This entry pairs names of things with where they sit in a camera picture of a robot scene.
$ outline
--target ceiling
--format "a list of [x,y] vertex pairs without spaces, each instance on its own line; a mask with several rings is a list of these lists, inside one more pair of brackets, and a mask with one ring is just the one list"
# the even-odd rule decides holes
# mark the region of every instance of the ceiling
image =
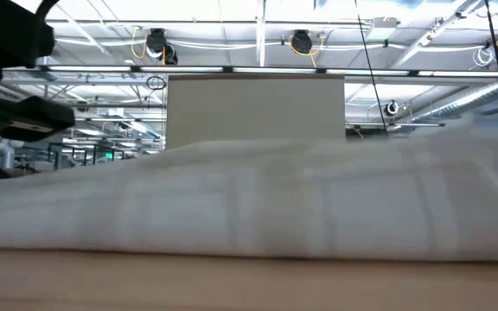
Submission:
[[[15,0],[35,11],[39,0]],[[364,36],[374,27],[374,18],[396,18],[398,25],[388,37],[367,41],[371,66],[375,69],[496,71],[495,60],[478,66],[474,57],[490,41],[483,0],[361,0],[358,11],[364,22]],[[490,3],[498,34],[498,2]],[[432,27],[443,24],[457,11],[467,8],[463,19],[448,22],[443,31],[418,48],[417,53],[394,66],[400,57],[420,41]],[[362,48],[361,30],[354,2],[345,0],[61,0],[47,17],[57,44],[53,55],[39,59],[41,65],[157,66],[160,61],[145,55],[144,37],[151,28],[165,28],[181,66],[308,67],[312,60],[295,54],[287,42],[294,29],[307,29],[316,48],[316,66],[327,68],[368,68]],[[126,80],[144,81],[144,73],[96,73],[90,79],[104,83],[90,85],[86,74],[53,73],[78,85],[47,82],[43,77],[7,72],[3,85],[17,92],[43,95],[74,103],[131,105],[125,117],[166,118],[166,110],[147,105],[165,105],[166,89],[152,92],[144,83],[128,86]],[[496,82],[496,76],[483,84]],[[347,120],[377,121],[380,117],[371,81],[349,81],[346,89]],[[427,107],[462,90],[466,83],[449,79],[421,82],[380,79],[380,102],[396,100],[411,109]],[[91,110],[89,116],[97,116]],[[101,124],[91,123],[92,127]]]

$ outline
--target ceiling beam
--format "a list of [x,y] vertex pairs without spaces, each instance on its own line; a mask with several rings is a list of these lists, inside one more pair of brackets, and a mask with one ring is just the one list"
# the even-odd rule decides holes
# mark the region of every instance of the ceiling beam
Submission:
[[[256,21],[122,21],[117,22],[113,20],[104,20],[104,21],[94,21],[94,20],[75,20],[77,24],[80,26],[95,26],[101,25],[103,22],[106,26],[138,26],[141,28],[173,28],[175,26],[186,26],[193,25],[197,27],[197,25],[214,25],[214,26],[227,26],[227,25],[247,25],[247,26],[256,26]],[[46,20],[46,23],[51,25],[62,25],[69,23],[68,20]],[[364,29],[369,29],[372,24],[372,20],[362,20],[362,27]],[[354,20],[346,20],[340,22],[298,22],[298,21],[266,21],[266,25],[283,25],[291,28],[305,28],[305,29],[359,29],[359,23]]]
[[257,63],[259,66],[265,66],[265,51],[266,51],[266,0],[258,0],[257,13]]
[[61,10],[62,13],[67,17],[68,22],[70,24],[72,24],[78,30],[78,32],[80,32],[82,35],[84,35],[84,37],[86,37],[87,40],[89,40],[91,43],[93,43],[93,45],[95,45],[103,54],[111,55],[109,50],[107,50],[103,45],[101,45],[99,42],[97,42],[95,39],[93,39],[93,37],[90,34],[88,34],[87,31],[85,29],[83,29],[82,26],[80,26],[80,24],[78,22],[76,22],[76,20],[74,20],[74,18],[72,16],[70,16],[59,4],[56,4],[55,7],[57,7],[59,10]]

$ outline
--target pipe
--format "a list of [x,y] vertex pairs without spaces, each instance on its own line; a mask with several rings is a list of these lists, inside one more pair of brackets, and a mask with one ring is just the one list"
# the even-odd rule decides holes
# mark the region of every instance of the pipe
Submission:
[[3,139],[0,142],[0,167],[13,168],[15,162],[15,148],[20,148],[24,142]]
[[461,5],[456,12],[453,12],[449,18],[443,20],[437,27],[426,31],[421,35],[411,46],[401,55],[397,60],[393,62],[391,68],[399,67],[403,65],[407,60],[411,59],[416,53],[420,52],[420,49],[427,46],[431,41],[441,35],[453,22],[458,21],[463,18],[466,12],[470,12],[478,4],[478,0],[467,0]]
[[258,0],[259,15],[257,16],[257,62],[260,67],[265,66],[266,50],[266,0]]
[[487,86],[469,87],[437,101],[427,112],[415,114],[412,119],[410,117],[403,119],[409,122],[417,122],[433,116],[453,116],[488,104],[496,99],[498,99],[498,82]]

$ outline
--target ceiling light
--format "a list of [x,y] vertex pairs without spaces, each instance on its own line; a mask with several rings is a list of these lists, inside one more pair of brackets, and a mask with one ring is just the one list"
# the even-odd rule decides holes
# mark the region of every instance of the ceiling light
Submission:
[[[345,74],[349,76],[369,76],[370,70],[367,69],[327,69],[326,73]],[[378,76],[406,76],[408,70],[373,70],[373,75]]]
[[92,136],[102,136],[105,133],[99,130],[89,130],[89,129],[76,129],[77,131],[80,131],[86,135],[92,135]]
[[235,73],[316,73],[316,69],[235,67]]
[[129,122],[136,121],[135,118],[122,118],[122,117],[92,117],[86,118],[84,121],[94,121],[94,122]]
[[140,67],[145,73],[221,73],[222,67],[170,67],[170,66],[153,66]]
[[74,72],[74,73],[85,73],[85,72],[128,72],[131,69],[128,66],[49,66],[51,71],[61,71],[61,72]]
[[407,70],[373,70],[372,73],[374,75],[381,75],[381,76],[389,76],[389,75],[405,76],[408,75],[410,72]]
[[421,71],[418,76],[434,76],[434,77],[478,77],[478,78],[491,78],[498,77],[497,72],[452,72],[452,71]]

